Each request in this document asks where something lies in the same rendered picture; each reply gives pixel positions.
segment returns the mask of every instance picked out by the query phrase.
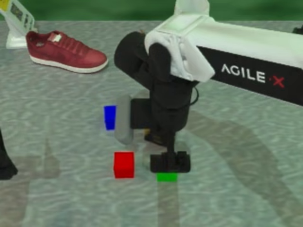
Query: green cube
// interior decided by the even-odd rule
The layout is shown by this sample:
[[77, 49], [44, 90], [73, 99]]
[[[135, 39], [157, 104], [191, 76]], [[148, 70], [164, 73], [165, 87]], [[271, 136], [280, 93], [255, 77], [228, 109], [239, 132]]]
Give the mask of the green cube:
[[157, 173], [158, 182], [176, 182], [178, 174], [176, 173]]

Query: green background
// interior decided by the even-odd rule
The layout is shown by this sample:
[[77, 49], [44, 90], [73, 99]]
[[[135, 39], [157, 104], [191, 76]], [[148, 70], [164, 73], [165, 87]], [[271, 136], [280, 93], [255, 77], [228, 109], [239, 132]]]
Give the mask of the green background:
[[[163, 20], [175, 0], [21, 0], [36, 20]], [[303, 0], [209, 0], [216, 20], [302, 20]]]

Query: black cable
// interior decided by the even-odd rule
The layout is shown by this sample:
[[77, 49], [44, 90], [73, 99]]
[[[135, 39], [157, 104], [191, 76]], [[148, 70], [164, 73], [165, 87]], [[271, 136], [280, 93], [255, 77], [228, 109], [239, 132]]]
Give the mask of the black cable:
[[199, 100], [199, 97], [200, 97], [198, 89], [196, 87], [194, 87], [194, 89], [196, 90], [197, 96], [190, 105], [196, 104], [196, 102]]

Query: colored cube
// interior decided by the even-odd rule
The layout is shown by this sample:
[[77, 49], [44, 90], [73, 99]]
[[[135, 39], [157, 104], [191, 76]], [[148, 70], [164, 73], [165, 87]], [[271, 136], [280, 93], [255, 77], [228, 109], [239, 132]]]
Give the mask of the colored cube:
[[157, 173], [158, 182], [176, 182], [178, 174], [176, 173]]
[[104, 122], [106, 130], [114, 130], [116, 121], [116, 106], [104, 106]]
[[115, 178], [134, 178], [134, 153], [114, 153], [114, 176]]

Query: red cube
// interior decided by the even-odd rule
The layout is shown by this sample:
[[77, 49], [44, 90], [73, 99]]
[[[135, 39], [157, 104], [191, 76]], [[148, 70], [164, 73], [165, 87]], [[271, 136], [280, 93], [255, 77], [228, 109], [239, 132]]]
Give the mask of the red cube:
[[115, 178], [134, 178], [134, 153], [114, 153], [114, 175]]

